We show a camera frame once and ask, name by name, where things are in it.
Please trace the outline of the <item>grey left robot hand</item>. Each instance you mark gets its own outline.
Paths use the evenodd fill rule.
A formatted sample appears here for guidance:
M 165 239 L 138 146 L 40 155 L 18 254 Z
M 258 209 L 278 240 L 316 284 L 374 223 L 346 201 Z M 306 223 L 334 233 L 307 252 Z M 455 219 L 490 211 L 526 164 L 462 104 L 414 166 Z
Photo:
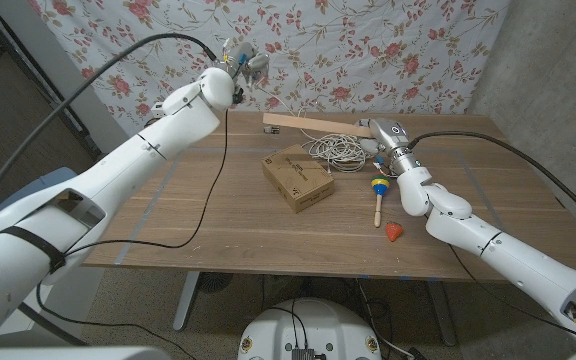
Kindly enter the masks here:
M 269 55 L 259 52 L 251 43 L 234 44 L 229 39 L 223 47 L 223 59 L 231 77 L 237 79 L 242 76 L 249 88 L 268 77 Z

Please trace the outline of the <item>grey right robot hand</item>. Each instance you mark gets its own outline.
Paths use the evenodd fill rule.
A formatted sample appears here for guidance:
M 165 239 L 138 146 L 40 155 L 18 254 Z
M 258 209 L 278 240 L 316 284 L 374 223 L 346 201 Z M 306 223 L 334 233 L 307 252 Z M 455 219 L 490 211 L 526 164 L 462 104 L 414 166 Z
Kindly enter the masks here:
M 420 162 L 408 148 L 408 134 L 399 122 L 386 118 L 366 118 L 360 119 L 356 125 L 369 130 L 371 134 L 371 138 L 360 137 L 362 150 L 371 157 L 385 155 L 388 158 L 387 168 L 392 176 L 397 177 L 420 167 Z

